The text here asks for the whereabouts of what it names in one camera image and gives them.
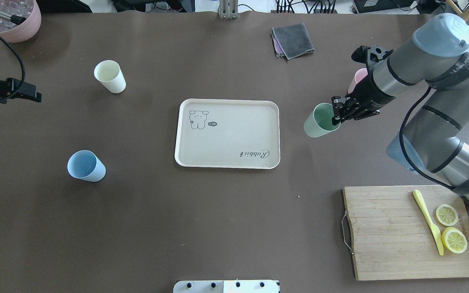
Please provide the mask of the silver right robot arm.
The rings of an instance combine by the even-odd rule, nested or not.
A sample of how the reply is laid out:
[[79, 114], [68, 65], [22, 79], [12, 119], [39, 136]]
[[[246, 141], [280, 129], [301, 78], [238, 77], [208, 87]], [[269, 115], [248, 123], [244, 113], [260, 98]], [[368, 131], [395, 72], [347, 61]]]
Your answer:
[[361, 46], [352, 54], [367, 75], [345, 97], [332, 98], [332, 123], [377, 115], [411, 86], [435, 90], [415, 116], [403, 120], [388, 148], [406, 168], [435, 174], [440, 185], [469, 200], [469, 145], [458, 132], [469, 122], [469, 25], [442, 13], [417, 29], [398, 49]]

